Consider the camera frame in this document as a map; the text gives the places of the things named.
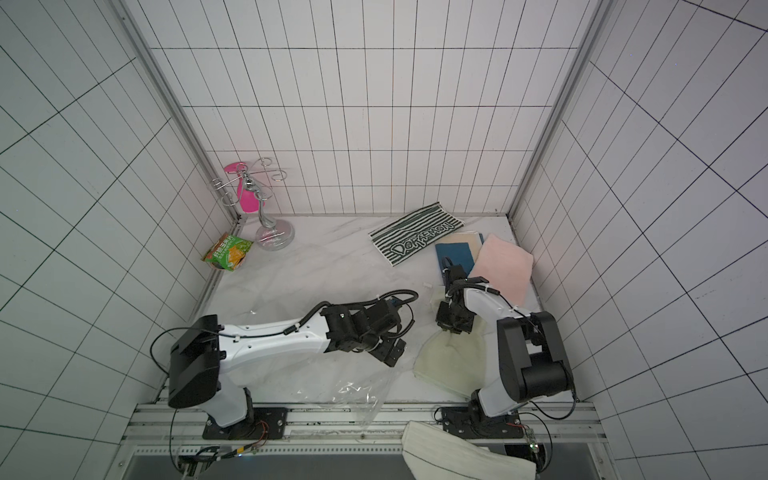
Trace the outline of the clear plastic vacuum bag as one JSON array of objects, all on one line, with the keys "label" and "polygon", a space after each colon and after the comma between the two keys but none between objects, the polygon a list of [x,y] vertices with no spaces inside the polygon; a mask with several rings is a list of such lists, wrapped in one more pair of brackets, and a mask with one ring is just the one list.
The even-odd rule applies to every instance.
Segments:
[{"label": "clear plastic vacuum bag", "polygon": [[333,403],[368,426],[428,331],[434,285],[372,270],[281,272],[238,313],[233,380],[257,402]]}]

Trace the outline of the pale green towel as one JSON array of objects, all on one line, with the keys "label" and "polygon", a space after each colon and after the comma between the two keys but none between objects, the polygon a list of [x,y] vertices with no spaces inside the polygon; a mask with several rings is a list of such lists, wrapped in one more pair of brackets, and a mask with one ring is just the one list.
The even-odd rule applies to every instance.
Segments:
[{"label": "pale green towel", "polygon": [[422,346],[413,367],[414,376],[468,399],[485,382],[486,325],[482,317],[474,316],[469,333],[437,332]]}]

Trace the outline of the pink towel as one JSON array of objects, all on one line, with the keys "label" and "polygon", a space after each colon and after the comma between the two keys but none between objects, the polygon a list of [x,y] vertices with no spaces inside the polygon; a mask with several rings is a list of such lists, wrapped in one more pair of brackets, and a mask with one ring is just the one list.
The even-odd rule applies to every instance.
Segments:
[{"label": "pink towel", "polygon": [[525,304],[533,256],[514,243],[491,234],[483,243],[470,277],[485,278],[512,304]]}]

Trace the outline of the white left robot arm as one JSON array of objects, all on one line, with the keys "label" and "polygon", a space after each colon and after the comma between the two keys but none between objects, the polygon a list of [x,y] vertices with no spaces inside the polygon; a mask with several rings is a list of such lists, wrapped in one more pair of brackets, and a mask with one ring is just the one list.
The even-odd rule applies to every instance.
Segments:
[{"label": "white left robot arm", "polygon": [[255,415],[248,380],[251,367],[278,369],[315,355],[365,353],[388,367],[405,350],[411,329],[399,311],[418,299],[416,291],[396,289],[365,301],[321,301],[303,317],[261,325],[222,324],[217,315],[181,328],[170,349],[168,404],[199,407],[219,427],[251,422]]}]

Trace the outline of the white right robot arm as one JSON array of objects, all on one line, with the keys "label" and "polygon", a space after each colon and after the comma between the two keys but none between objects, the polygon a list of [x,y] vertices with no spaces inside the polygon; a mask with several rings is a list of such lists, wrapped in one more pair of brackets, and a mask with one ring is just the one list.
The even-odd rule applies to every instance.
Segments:
[{"label": "white right robot arm", "polygon": [[436,323],[452,334],[469,334],[478,317],[496,327],[498,378],[474,391],[468,404],[475,425],[504,419],[539,398],[569,391],[576,394],[572,369],[554,317],[530,312],[507,300],[482,276],[470,277],[445,257],[445,286]]}]

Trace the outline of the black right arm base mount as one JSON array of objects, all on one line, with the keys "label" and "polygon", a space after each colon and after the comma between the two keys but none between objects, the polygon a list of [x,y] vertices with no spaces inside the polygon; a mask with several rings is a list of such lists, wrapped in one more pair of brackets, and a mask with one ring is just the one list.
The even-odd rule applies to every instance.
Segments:
[{"label": "black right arm base mount", "polygon": [[465,405],[438,407],[433,417],[444,432],[463,440],[510,440],[525,436],[517,413],[488,416],[479,401],[479,390],[472,393]]}]

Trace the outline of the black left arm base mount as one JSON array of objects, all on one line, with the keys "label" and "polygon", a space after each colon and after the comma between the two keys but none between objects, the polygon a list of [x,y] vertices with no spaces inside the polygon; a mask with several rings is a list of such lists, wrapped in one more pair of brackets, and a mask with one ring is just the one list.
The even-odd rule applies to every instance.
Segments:
[{"label": "black left arm base mount", "polygon": [[266,441],[280,440],[284,436],[289,410],[285,407],[255,407],[251,393],[242,389],[245,416],[238,422],[222,426],[209,415],[202,437],[205,440]]}]

